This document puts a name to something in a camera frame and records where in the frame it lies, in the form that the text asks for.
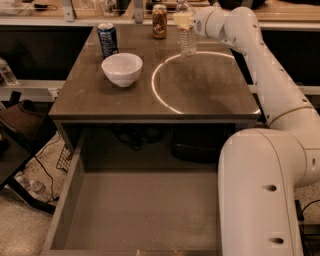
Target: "soda can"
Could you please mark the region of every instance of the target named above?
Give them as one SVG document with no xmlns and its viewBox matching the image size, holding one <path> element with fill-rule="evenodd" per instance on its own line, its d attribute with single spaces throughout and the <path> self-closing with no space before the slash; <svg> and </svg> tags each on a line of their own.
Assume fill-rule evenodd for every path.
<svg viewBox="0 0 320 256">
<path fill-rule="evenodd" d="M 117 31 L 112 23 L 100 24 L 98 26 L 98 36 L 104 58 L 119 53 Z"/>
</svg>

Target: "water bottle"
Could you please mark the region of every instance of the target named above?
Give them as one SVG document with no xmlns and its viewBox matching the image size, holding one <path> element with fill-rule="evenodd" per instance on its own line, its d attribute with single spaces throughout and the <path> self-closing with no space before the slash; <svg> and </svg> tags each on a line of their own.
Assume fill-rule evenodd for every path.
<svg viewBox="0 0 320 256">
<path fill-rule="evenodd" d="M 194 9 L 186 0 L 178 0 L 174 22 L 178 25 L 181 56 L 190 57 L 197 52 L 197 36 L 193 29 Z"/>
<path fill-rule="evenodd" d="M 7 85 L 13 86 L 19 84 L 17 78 L 12 73 L 8 63 L 0 57 L 0 75 L 3 77 Z"/>
</svg>

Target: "black chair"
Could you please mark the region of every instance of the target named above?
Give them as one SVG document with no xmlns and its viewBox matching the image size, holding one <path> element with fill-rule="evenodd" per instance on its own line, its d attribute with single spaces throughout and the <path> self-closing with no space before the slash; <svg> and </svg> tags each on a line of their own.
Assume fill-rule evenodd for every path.
<svg viewBox="0 0 320 256">
<path fill-rule="evenodd" d="M 24 100 L 0 111 L 0 126 L 8 143 L 0 155 L 0 190 L 9 185 L 30 206 L 53 214 L 53 205 L 33 198 L 14 176 L 55 135 L 54 122 L 47 112 L 38 112 L 32 101 Z"/>
</svg>

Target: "gray tabletop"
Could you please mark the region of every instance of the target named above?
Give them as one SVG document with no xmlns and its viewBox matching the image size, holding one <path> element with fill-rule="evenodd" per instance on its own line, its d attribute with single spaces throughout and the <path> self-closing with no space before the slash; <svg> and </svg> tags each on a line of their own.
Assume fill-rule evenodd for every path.
<svg viewBox="0 0 320 256">
<path fill-rule="evenodd" d="M 55 121 L 241 122 L 256 120 L 259 108 L 230 50 L 212 39 L 198 38 L 198 53 L 179 55 L 175 26 L 163 40 L 148 25 L 116 25 L 120 52 L 143 60 L 132 86 L 112 84 L 101 69 L 97 28 L 78 56 L 50 116 Z"/>
</svg>

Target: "ceramic bowl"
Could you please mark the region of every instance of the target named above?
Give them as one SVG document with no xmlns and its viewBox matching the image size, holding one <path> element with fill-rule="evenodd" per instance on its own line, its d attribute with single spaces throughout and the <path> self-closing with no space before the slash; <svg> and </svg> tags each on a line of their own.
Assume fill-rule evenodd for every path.
<svg viewBox="0 0 320 256">
<path fill-rule="evenodd" d="M 118 53 L 109 56 L 102 62 L 102 69 L 107 78 L 120 87 L 127 87 L 138 80 L 142 60 L 131 53 Z"/>
</svg>

